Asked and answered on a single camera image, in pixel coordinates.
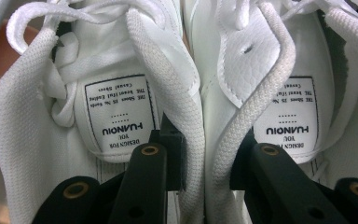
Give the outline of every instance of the shoelace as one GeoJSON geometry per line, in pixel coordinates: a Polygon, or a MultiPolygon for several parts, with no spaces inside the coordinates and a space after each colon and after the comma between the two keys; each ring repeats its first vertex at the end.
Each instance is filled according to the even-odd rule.
{"type": "MultiPolygon", "coordinates": [[[[229,191],[228,184],[232,163],[246,133],[250,130],[258,116],[267,108],[267,105],[273,98],[273,94],[291,75],[295,62],[294,43],[281,23],[282,19],[289,20],[297,13],[310,13],[320,8],[326,14],[327,23],[347,40],[350,45],[346,47],[346,54],[351,57],[349,60],[352,63],[349,65],[347,90],[337,118],[329,131],[329,142],[324,144],[323,149],[334,145],[340,136],[342,136],[356,105],[358,98],[358,58],[356,60],[358,55],[357,13],[344,1],[339,0],[303,0],[299,3],[285,0],[283,2],[289,11],[282,18],[279,18],[272,5],[262,1],[258,3],[258,7],[264,14],[272,32],[281,42],[282,49],[274,67],[228,125],[217,149],[213,161],[213,195],[215,196],[213,214],[215,215],[215,220],[221,221],[221,217],[223,217],[228,218],[224,222],[239,223],[238,218],[240,217],[238,217],[236,208],[231,207],[232,204],[235,204],[235,199],[229,191]]],[[[249,0],[237,1],[235,25],[238,30],[243,29],[249,22],[249,5],[249,0]]],[[[327,162],[323,162],[312,179],[319,179],[327,165],[327,162]]]]}
{"type": "MultiPolygon", "coordinates": [[[[164,17],[162,6],[152,0],[108,0],[81,9],[69,8],[68,4],[74,2],[80,1],[31,3],[18,9],[10,19],[10,28],[7,29],[10,45],[19,54],[23,54],[27,50],[27,45],[23,41],[22,35],[24,27],[34,17],[47,15],[46,20],[49,20],[49,22],[45,22],[43,29],[50,28],[55,30],[59,21],[81,20],[94,24],[106,24],[126,13],[130,40],[99,55],[96,66],[89,66],[96,59],[85,58],[81,60],[88,60],[88,66],[77,67],[75,59],[78,51],[78,41],[75,34],[69,33],[61,37],[60,40],[64,44],[64,48],[58,49],[55,64],[48,62],[50,72],[46,76],[44,87],[48,96],[57,99],[52,110],[53,118],[61,126],[71,126],[74,122],[73,107],[77,80],[92,74],[93,70],[122,62],[123,60],[129,60],[135,55],[148,71],[146,77],[153,86],[162,110],[186,138],[187,187],[179,195],[181,222],[201,223],[203,219],[203,164],[205,150],[202,115],[199,107],[189,97],[188,88],[182,85],[183,83],[171,62],[157,44],[151,40],[150,36],[146,34],[140,13],[136,9],[139,8],[143,13],[148,14],[160,29],[160,32],[163,32],[165,25],[168,26],[168,24],[165,22],[167,18],[164,17]],[[96,12],[98,9],[111,6],[116,6],[116,8],[109,10],[109,12],[96,12]],[[115,54],[116,51],[120,51],[120,48],[126,49],[128,54],[115,54]]],[[[177,40],[173,41],[181,41],[181,36],[177,36],[177,40]]],[[[182,46],[175,50],[185,55],[186,47],[182,42],[181,44],[182,46]]],[[[190,60],[186,62],[187,67],[195,69],[190,60]]]]}

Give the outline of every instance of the shoe upper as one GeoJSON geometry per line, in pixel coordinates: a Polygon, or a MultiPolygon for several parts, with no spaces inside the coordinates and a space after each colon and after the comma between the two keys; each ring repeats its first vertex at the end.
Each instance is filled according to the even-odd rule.
{"type": "MultiPolygon", "coordinates": [[[[123,172],[131,151],[159,129],[162,113],[186,138],[180,221],[201,222],[200,79],[182,42],[178,3],[70,3],[25,5],[7,28],[21,54],[0,80],[0,164],[12,222],[31,222],[64,179],[104,182],[123,172]],[[46,16],[45,24],[27,46],[23,27],[37,16],[46,16]],[[74,25],[58,38],[60,21],[74,25]]],[[[176,213],[175,202],[169,211],[176,213]]]]}
{"type": "MultiPolygon", "coordinates": [[[[186,33],[201,78],[209,222],[239,223],[247,216],[243,197],[233,196],[228,181],[249,131],[258,142],[285,148],[298,163],[319,164],[316,179],[328,170],[323,156],[315,157],[342,139],[350,126],[358,99],[358,70],[354,75],[352,69],[358,69],[358,63],[349,64],[345,95],[351,97],[344,96],[334,111],[341,102],[335,97],[329,47],[314,13],[318,8],[327,24],[355,48],[353,54],[346,53],[348,60],[358,61],[358,15],[344,1],[199,0],[185,6],[186,33]]],[[[345,61],[333,63],[345,66],[345,61]]],[[[339,156],[340,161],[327,157],[335,161],[336,170],[352,159],[349,154],[345,160],[339,156]]]]}

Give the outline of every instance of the black clamp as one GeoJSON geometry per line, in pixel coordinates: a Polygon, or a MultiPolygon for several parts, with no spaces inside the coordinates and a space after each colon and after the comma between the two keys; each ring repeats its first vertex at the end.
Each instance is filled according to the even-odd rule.
{"type": "Polygon", "coordinates": [[[248,134],[234,161],[230,188],[245,190],[253,223],[358,223],[358,179],[334,190],[311,181],[287,152],[248,134]]]}

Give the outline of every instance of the huanqiu logo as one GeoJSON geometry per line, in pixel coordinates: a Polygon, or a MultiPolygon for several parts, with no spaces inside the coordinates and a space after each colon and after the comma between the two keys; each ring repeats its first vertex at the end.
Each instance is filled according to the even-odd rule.
{"type": "Polygon", "coordinates": [[[266,134],[287,134],[287,133],[309,133],[310,127],[280,127],[280,128],[267,128],[266,134]]]}
{"type": "Polygon", "coordinates": [[[109,134],[115,134],[115,133],[126,133],[130,131],[136,131],[138,129],[143,129],[144,125],[142,122],[139,124],[133,123],[133,124],[127,124],[127,125],[121,125],[113,128],[107,128],[103,129],[103,135],[109,135],[109,134]]]}

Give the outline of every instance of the tongue label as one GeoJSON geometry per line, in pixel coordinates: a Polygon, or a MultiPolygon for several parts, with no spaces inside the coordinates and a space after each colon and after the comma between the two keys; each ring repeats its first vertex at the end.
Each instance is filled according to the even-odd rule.
{"type": "Polygon", "coordinates": [[[122,156],[148,142],[156,129],[145,75],[93,82],[85,86],[90,135],[103,156],[122,156]]]}
{"type": "Polygon", "coordinates": [[[290,77],[255,122],[255,140],[278,145],[291,155],[308,153],[314,150],[318,126],[312,77],[290,77]]]}

